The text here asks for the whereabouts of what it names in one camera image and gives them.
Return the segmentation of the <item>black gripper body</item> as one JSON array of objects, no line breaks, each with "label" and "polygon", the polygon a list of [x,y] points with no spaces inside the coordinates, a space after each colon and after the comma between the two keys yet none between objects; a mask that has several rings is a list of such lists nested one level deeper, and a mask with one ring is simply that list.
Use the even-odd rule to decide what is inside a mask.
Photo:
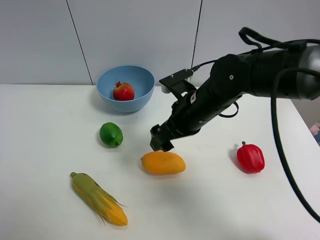
[{"label": "black gripper body", "polygon": [[171,141],[197,134],[225,109],[225,98],[215,93],[192,93],[172,105],[169,119],[160,125],[158,137]]}]

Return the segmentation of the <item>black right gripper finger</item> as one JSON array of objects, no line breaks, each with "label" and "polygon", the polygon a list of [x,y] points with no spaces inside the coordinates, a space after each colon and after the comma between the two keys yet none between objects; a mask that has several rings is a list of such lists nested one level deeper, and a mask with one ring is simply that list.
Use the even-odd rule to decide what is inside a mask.
[{"label": "black right gripper finger", "polygon": [[174,148],[170,140],[163,141],[161,143],[161,149],[163,152],[168,152]]}]

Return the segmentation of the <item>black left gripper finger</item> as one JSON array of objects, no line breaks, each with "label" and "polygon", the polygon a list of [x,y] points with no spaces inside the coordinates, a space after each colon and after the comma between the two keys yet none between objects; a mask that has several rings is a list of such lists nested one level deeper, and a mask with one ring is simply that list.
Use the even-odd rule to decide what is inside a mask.
[{"label": "black left gripper finger", "polygon": [[153,151],[163,150],[162,142],[158,136],[158,133],[160,132],[160,130],[161,130],[161,127],[159,124],[153,126],[150,130],[150,134],[151,134],[150,146]]}]

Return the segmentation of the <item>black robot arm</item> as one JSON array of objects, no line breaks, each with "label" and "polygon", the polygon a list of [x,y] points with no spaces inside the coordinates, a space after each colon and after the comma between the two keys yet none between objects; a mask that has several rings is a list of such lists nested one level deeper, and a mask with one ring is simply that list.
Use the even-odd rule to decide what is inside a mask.
[{"label": "black robot arm", "polygon": [[160,83],[173,93],[176,102],[168,120],[151,129],[151,148],[154,151],[171,150],[172,140],[197,134],[244,94],[270,97],[274,80],[282,71],[285,74],[278,85],[278,98],[318,98],[319,76],[297,72],[298,68],[320,70],[318,45],[304,46],[300,42],[297,48],[228,54],[213,64],[209,78],[200,87],[188,82],[194,73],[192,69],[183,69],[163,78]]}]

